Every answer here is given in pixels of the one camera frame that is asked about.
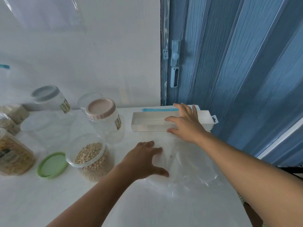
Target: white countertop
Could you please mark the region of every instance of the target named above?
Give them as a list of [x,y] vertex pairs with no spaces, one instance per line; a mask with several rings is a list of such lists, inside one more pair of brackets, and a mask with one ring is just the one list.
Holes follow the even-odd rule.
[[[192,163],[190,154],[195,155],[196,152],[192,152],[192,149],[197,149],[197,147],[166,132],[133,132],[131,130],[132,113],[141,110],[142,108],[118,109],[122,125],[125,126],[125,135],[119,144],[110,147],[115,152],[115,163],[119,163],[138,142],[154,140],[156,145],[163,146],[166,155],[174,158],[174,163],[182,163],[184,168],[180,171],[174,167],[173,163],[168,169],[171,178],[163,179],[153,176],[153,178],[133,183],[114,206],[103,226],[251,227],[236,191],[216,166],[214,170],[209,168],[209,164],[213,163],[203,151],[199,151],[200,156],[194,158],[193,161],[201,159],[201,163],[198,162],[199,168],[202,167],[204,170],[199,171],[199,178],[196,177],[196,179],[207,184],[197,184],[197,182],[180,184],[183,183],[180,172],[183,176],[187,173],[193,176],[197,172],[195,166],[186,166]],[[77,114],[71,128],[70,140],[81,134],[95,133],[84,114],[80,110]],[[17,137],[38,154],[39,158],[35,166],[24,175],[0,176],[0,226],[45,226],[95,183],[82,178],[71,166],[55,179],[47,180],[38,177],[36,174],[38,163],[46,156],[46,153],[27,134],[20,132]],[[178,155],[176,149],[188,150],[180,151],[181,154]],[[210,181],[215,174],[218,174],[216,179]],[[167,188],[165,185],[168,182],[178,182],[178,185]]]

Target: gray lid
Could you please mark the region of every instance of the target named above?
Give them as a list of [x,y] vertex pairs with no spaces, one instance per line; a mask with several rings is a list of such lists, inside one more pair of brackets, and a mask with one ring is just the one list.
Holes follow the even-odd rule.
[[43,102],[56,97],[60,93],[60,90],[55,85],[47,85],[37,88],[31,93],[31,97],[36,102]]

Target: white table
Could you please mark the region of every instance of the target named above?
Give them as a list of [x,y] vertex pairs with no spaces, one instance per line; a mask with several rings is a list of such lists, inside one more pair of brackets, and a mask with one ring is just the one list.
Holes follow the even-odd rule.
[[[157,145],[163,146],[165,153],[174,152],[178,148],[192,148],[166,132],[133,132],[132,113],[141,110],[142,108],[119,109],[125,136],[119,144],[111,147],[115,150],[116,164],[140,141],[155,140]],[[71,129],[71,140],[81,134],[95,132],[84,114],[80,110],[77,113]],[[21,132],[18,138],[34,152],[41,150],[27,134]],[[38,163],[43,157],[45,153],[40,153]],[[45,226],[95,184],[82,178],[71,166],[55,179],[39,178],[36,174],[38,163],[22,176],[0,177],[0,226]],[[170,180],[174,180],[176,171],[171,171],[174,172],[171,172]],[[211,177],[207,175],[208,172],[212,171],[206,171],[205,179]],[[183,192],[187,194],[172,193],[174,188],[161,187],[165,181],[156,184],[160,187],[153,186],[148,180],[136,181],[121,196],[103,226],[251,227],[236,191],[217,167],[215,172],[218,173],[217,178],[208,185],[202,184],[195,191],[191,191],[190,186],[187,187],[189,191],[183,187]]]

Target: cardboard box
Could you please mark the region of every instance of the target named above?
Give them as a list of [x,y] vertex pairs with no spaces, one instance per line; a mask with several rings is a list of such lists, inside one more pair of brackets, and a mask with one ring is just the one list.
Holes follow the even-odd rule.
[[[131,120],[133,131],[166,131],[170,127],[176,128],[173,122],[164,121],[166,117],[179,117],[179,111],[134,112]],[[214,120],[209,111],[198,111],[199,122],[205,130],[210,131]]]

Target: finger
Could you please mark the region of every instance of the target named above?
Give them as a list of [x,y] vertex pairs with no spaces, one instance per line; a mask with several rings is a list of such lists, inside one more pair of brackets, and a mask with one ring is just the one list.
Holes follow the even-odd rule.
[[177,136],[179,136],[179,130],[178,129],[175,129],[175,128],[169,128],[169,129],[167,129],[167,132],[170,132],[170,133],[172,133],[172,134],[174,134],[174,135],[177,135]]
[[194,104],[192,105],[192,113],[194,114],[194,117],[198,119],[198,112]]
[[153,174],[169,177],[169,172],[167,170],[157,166],[153,167]]
[[165,121],[169,121],[169,122],[177,123],[178,120],[179,120],[179,117],[176,117],[176,116],[169,116],[169,117],[165,118],[164,120],[165,120]]
[[187,113],[192,114],[190,106],[183,104],[183,107],[186,109]]
[[149,141],[145,144],[146,147],[153,147],[154,146],[154,141]]
[[162,147],[155,147],[151,150],[151,154],[152,156],[156,155],[156,154],[160,154],[163,151]]
[[184,108],[184,106],[182,104],[174,103],[173,105],[179,109],[180,116],[186,115],[186,109]]

